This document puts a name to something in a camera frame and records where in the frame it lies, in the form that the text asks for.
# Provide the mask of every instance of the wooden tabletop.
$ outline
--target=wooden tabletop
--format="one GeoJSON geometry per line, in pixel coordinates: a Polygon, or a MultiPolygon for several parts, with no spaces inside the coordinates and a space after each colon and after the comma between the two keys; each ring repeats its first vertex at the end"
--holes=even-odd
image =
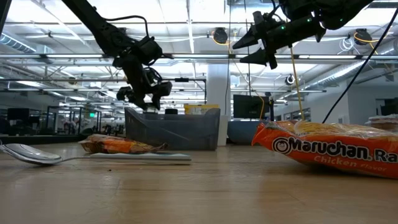
{"type": "MultiPolygon", "coordinates": [[[[78,144],[36,146],[65,157],[78,144]]],[[[312,169],[262,147],[188,152],[190,166],[0,154],[0,223],[396,223],[398,180],[312,169]]]]}

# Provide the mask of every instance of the maruchan ramen package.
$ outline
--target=maruchan ramen package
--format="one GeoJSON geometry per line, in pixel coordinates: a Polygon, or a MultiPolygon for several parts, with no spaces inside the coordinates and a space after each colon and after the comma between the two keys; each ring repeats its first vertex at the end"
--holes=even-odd
{"type": "Polygon", "coordinates": [[[166,143],[159,147],[154,147],[142,142],[102,134],[93,134],[79,143],[86,152],[107,154],[157,152],[167,147],[166,143]]]}
{"type": "Polygon", "coordinates": [[[360,125],[277,121],[257,127],[252,145],[304,164],[398,178],[398,135],[360,125]]]}

